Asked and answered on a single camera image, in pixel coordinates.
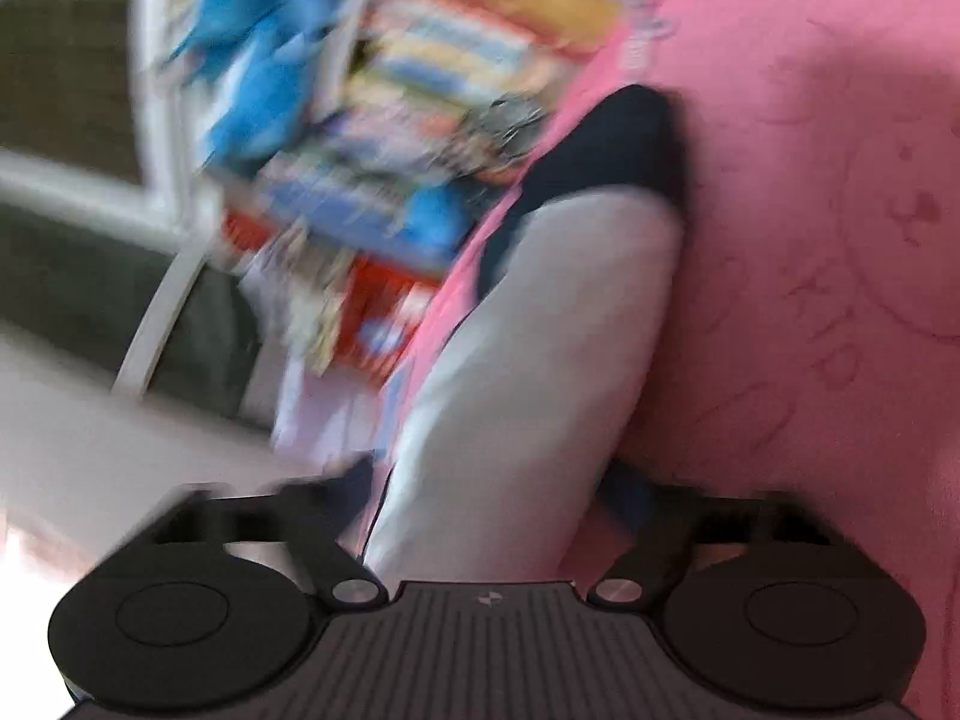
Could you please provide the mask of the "white and navy jacket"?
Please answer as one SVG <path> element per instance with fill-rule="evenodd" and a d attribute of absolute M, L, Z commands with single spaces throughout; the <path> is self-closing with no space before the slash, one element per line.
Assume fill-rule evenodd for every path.
<path fill-rule="evenodd" d="M 556 571 L 643 390 L 685 234 L 674 99 L 601 99 L 524 174 L 418 388 L 366 561 L 407 580 Z"/>

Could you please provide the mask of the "white loose paper sheet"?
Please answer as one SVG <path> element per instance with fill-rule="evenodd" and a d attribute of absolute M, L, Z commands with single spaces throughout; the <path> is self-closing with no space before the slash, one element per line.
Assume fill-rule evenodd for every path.
<path fill-rule="evenodd" d="M 239 414 L 270 434 L 275 454 L 327 473 L 374 449 L 381 403 L 358 372 L 334 362 L 316 376 L 262 335 Z"/>

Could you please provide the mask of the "blue notebook on table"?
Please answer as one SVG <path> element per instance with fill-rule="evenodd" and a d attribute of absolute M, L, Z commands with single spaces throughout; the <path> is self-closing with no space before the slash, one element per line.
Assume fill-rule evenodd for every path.
<path fill-rule="evenodd" d="M 377 425 L 374 447 L 382 463 L 394 465 L 394 445 L 404 424 L 410 398 L 415 392 L 415 364 L 404 359 L 381 388 L 381 418 Z"/>

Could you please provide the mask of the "pink patterned table cloth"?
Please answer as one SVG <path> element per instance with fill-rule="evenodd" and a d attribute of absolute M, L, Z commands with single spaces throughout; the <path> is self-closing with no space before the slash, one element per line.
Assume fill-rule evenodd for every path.
<path fill-rule="evenodd" d="M 630 78 L 625 41 L 608 44 L 534 160 L 625 86 L 679 110 L 682 252 L 610 458 L 731 496 L 782 489 L 830 520 L 923 610 L 908 706 L 955 717 L 958 0 L 658 2 L 674 29 L 649 67 Z M 434 300 L 413 397 L 519 185 Z M 625 546 L 594 497 L 545 578 L 589 582 Z"/>

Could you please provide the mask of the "red plastic crate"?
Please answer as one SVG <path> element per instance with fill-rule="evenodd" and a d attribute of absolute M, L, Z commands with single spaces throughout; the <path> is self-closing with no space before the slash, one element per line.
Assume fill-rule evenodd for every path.
<path fill-rule="evenodd" d="M 392 376 L 441 288 L 392 263 L 359 255 L 348 271 L 334 362 L 381 387 Z"/>

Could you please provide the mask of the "stack of papers and books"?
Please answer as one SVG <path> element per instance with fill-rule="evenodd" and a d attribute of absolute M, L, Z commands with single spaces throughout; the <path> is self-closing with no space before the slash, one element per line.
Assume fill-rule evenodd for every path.
<path fill-rule="evenodd" d="M 356 250 L 288 224 L 252 255 L 241 293 L 260 331 L 316 376 L 334 364 Z"/>

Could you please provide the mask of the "left row of books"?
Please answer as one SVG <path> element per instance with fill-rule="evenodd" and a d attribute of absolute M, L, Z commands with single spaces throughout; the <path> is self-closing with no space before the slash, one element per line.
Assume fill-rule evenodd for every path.
<path fill-rule="evenodd" d="M 257 176 L 277 220 L 302 220 L 350 249 L 433 275 L 449 270 L 460 247 L 454 255 L 421 249 L 405 234 L 404 205 L 417 188 L 443 184 L 374 169 L 319 142 L 275 154 Z"/>

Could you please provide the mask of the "miniature bicycle model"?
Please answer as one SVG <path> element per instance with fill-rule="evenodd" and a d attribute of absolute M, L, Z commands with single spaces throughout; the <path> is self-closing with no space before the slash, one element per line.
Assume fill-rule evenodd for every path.
<path fill-rule="evenodd" d="M 460 174 L 508 171 L 534 151 L 546 121 L 534 96 L 501 96 L 467 110 L 444 146 L 444 163 Z"/>

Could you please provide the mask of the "row of colourful books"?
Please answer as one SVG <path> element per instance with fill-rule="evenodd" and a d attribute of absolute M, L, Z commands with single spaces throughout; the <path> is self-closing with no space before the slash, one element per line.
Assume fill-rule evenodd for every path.
<path fill-rule="evenodd" d="M 374 169 L 508 185 L 589 57 L 563 50 L 485 0 L 364 0 L 342 104 L 325 137 Z M 534 96 L 547 111 L 534 151 L 505 172 L 451 169 L 443 149 L 460 119 L 506 94 Z"/>

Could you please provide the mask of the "blue plush toy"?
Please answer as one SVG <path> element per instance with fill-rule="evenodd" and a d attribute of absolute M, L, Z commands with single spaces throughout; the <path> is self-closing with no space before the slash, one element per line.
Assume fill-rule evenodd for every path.
<path fill-rule="evenodd" d="M 163 60 L 185 86 L 236 83 L 202 138 L 202 166 L 252 179 L 301 132 L 320 53 L 343 0 L 199 0 L 190 28 Z"/>

